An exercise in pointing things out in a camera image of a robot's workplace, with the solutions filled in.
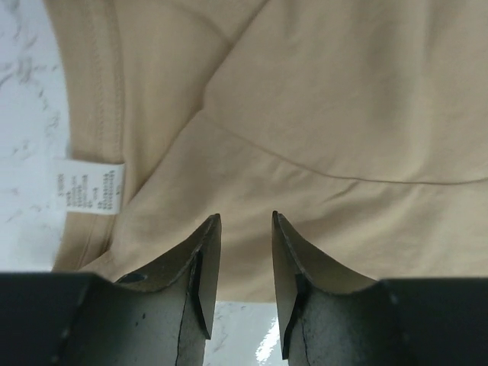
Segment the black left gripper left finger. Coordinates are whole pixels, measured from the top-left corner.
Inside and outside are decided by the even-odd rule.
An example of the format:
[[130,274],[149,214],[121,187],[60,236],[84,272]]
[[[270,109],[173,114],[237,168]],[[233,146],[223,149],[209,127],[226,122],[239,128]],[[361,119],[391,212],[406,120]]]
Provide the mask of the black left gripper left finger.
[[209,216],[187,239],[117,280],[139,295],[133,330],[115,365],[201,365],[211,337],[220,269],[221,218]]

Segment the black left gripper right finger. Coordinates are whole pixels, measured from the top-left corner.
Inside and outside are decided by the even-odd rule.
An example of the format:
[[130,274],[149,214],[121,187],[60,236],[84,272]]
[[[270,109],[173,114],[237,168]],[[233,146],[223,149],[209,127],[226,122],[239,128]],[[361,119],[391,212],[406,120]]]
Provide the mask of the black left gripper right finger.
[[271,215],[274,290],[282,358],[310,365],[307,322],[321,320],[327,302],[350,297],[375,283],[306,240],[285,215]]

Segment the beige t shirt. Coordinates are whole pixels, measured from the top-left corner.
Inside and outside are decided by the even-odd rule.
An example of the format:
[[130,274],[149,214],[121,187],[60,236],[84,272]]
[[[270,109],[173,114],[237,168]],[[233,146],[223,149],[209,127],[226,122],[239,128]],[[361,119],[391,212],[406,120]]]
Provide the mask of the beige t shirt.
[[56,271],[112,281],[222,217],[217,295],[271,301],[271,213],[370,278],[487,274],[485,1],[48,1],[71,161],[122,165]]

